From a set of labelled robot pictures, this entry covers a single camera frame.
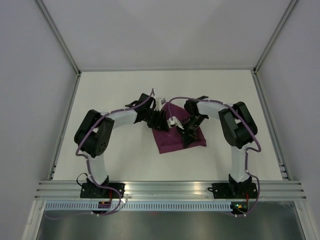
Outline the purple cloth napkin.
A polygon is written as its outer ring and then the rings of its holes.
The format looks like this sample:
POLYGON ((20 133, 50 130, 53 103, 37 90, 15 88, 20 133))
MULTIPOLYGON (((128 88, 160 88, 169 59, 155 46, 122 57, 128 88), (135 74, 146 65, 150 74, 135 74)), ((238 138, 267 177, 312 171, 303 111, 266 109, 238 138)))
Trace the purple cloth napkin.
MULTIPOLYGON (((184 108, 173 103, 170 104, 170 110, 171 113, 175 117, 177 117, 183 124, 191 116, 184 108)), ((153 129, 152 133, 160 154, 185 149, 183 145, 183 138, 178 133, 177 127, 170 128, 168 132, 153 129)), ((193 143, 191 143, 187 148, 193 148, 198 146, 206 147, 207 141, 200 127, 195 131, 195 134, 197 136, 197 139, 193 143)))

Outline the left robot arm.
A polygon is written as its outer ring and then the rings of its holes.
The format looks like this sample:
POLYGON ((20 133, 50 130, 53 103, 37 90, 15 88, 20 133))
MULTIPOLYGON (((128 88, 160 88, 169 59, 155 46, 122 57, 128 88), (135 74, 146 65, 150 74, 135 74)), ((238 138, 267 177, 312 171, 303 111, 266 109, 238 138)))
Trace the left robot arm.
POLYGON ((91 191, 98 198, 106 197, 111 188, 103 154, 112 131, 125 125, 145 122, 152 130, 168 132, 166 111, 163 109, 165 103, 165 98, 154 97, 151 92, 149 95, 141 94, 138 100, 120 109, 106 113, 94 109, 87 112, 74 136, 77 144, 75 155, 86 159, 91 191))

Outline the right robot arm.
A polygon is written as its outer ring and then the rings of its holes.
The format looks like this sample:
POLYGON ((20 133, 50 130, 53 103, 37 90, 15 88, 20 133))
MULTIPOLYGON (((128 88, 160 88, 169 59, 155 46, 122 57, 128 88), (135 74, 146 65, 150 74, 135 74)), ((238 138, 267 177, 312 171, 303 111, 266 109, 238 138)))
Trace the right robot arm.
POLYGON ((199 138, 196 131, 209 118, 220 121, 222 133, 231 148, 231 170, 226 183, 212 183, 208 191, 214 199, 255 199, 257 185, 248 173, 248 150, 255 142, 258 128, 246 104, 239 101, 231 106, 213 101, 207 96, 188 99, 184 109, 189 117, 178 124, 177 131, 182 137, 184 148, 199 138))

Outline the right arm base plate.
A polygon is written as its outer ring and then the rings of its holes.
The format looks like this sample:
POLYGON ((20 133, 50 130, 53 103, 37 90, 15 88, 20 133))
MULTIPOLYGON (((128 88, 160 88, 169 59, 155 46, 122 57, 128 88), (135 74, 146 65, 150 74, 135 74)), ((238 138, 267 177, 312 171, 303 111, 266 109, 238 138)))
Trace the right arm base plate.
POLYGON ((256 199, 258 189, 255 183, 246 186, 231 183, 213 183, 207 190, 213 194, 214 199, 256 199))

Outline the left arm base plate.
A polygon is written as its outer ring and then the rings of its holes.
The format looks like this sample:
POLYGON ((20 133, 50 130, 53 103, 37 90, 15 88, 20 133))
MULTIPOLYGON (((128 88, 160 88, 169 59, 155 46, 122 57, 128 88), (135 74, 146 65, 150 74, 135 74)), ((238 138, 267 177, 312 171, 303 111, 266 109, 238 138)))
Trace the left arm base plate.
MULTIPOLYGON (((109 188, 117 190, 121 197, 125 193, 125 184, 122 182, 111 182, 108 184, 109 188)), ((85 182, 82 184, 80 191, 81 199, 119 199, 119 195, 112 189, 105 189, 97 187, 92 182, 85 182)))

